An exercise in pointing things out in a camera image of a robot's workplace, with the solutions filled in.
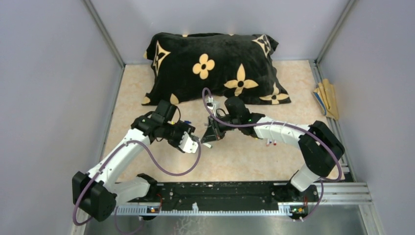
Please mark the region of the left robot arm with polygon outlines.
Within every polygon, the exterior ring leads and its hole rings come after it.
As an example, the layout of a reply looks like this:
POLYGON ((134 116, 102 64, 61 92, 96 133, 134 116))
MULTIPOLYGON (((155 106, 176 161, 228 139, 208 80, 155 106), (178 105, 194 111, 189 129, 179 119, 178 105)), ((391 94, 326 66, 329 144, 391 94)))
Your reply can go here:
POLYGON ((195 127, 181 120, 171 123, 177 108, 165 100, 160 101, 154 111, 134 120, 109 155, 86 173, 79 171, 74 174, 71 183, 74 203, 72 220, 75 225, 84 225, 91 219, 104 221, 117 206, 135 198, 141 198, 144 202, 155 200, 155 180, 146 174, 139 174, 127 182, 117 182, 121 173, 141 151, 146 151, 156 167, 170 176, 186 175, 197 166, 201 158, 201 143, 193 135, 195 127), (149 149, 157 139, 166 140, 182 153, 197 153, 195 163, 182 173, 167 171, 149 149))

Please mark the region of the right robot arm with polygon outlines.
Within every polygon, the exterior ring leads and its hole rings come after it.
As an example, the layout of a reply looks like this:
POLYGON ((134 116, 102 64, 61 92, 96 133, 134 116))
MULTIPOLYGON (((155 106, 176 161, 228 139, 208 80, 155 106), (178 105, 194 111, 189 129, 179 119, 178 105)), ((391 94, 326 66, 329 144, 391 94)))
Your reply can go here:
POLYGON ((341 170, 339 160, 345 148, 328 126, 315 121, 310 125, 277 121, 264 114, 252 113, 244 102, 231 97, 225 101, 228 113, 217 114, 217 102, 209 96, 204 99, 209 113, 207 129, 202 142, 218 141, 227 131, 238 129, 253 138, 285 143, 301 151, 304 165, 289 180, 287 196, 294 202, 301 201, 309 186, 326 178, 333 168, 341 170))

